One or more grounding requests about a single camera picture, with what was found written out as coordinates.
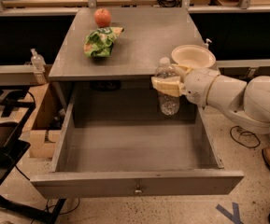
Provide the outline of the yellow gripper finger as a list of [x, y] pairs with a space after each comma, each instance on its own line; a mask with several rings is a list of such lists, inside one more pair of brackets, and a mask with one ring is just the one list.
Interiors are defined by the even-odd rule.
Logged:
[[167, 78], [152, 77], [151, 83], [155, 90], [173, 97], [181, 96], [184, 88], [180, 76]]
[[178, 76], [180, 76], [180, 81], [184, 82], [186, 76], [191, 72], [192, 68], [190, 66], [184, 64], [175, 64], [173, 63], [173, 67]]

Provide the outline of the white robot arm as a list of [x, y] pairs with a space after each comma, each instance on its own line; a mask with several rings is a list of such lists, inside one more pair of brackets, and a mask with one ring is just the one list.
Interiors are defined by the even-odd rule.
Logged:
[[247, 131], [270, 133], [269, 76], [246, 82], [210, 68], [193, 69], [182, 64], [173, 64], [171, 68], [173, 76], [151, 78], [155, 90], [174, 97], [185, 96], [200, 107], [214, 107]]

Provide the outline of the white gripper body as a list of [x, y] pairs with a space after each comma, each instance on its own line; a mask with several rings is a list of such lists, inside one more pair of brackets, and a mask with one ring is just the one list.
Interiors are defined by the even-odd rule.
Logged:
[[189, 102], [198, 106], [206, 106], [209, 89], [219, 75], [219, 71], [209, 68], [191, 70], [184, 78], [183, 94]]

